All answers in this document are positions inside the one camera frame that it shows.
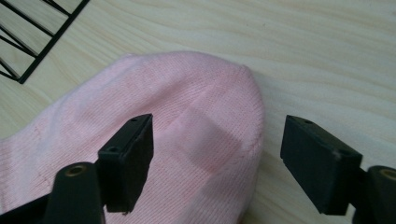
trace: pink sock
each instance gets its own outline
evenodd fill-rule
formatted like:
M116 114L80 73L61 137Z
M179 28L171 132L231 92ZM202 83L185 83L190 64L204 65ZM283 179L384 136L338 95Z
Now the pink sock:
M132 117L154 116L154 158L134 211L107 223L236 223L261 156L260 89L241 65L196 52L126 55L0 140L2 212L47 194L58 170L96 161Z

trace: wooden table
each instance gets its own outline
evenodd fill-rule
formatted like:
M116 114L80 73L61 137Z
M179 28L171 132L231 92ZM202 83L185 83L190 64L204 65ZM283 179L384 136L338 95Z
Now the wooden table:
M0 77L0 137L121 55L198 50L250 67L265 104L264 153L244 223L351 223L318 214L279 158L286 115L311 119L396 167L393 0L91 0L24 85Z

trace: screw hole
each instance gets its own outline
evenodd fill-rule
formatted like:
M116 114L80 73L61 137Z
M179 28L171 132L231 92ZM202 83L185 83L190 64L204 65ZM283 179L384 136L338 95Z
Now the screw hole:
M340 149L339 152L344 155L344 156L350 156L352 153L349 150L346 149Z
M110 152L118 152L118 151L120 151L120 149L119 149L118 147L109 147L109 148L107 149L107 151L110 151Z
M385 177L396 181L396 171L390 169L382 169L380 173L381 175L384 175Z
M66 172L65 175L69 176L69 177L73 177L76 175L81 175L82 173L85 172L85 170L87 170L87 167L84 165L76 165L73 167L70 167Z

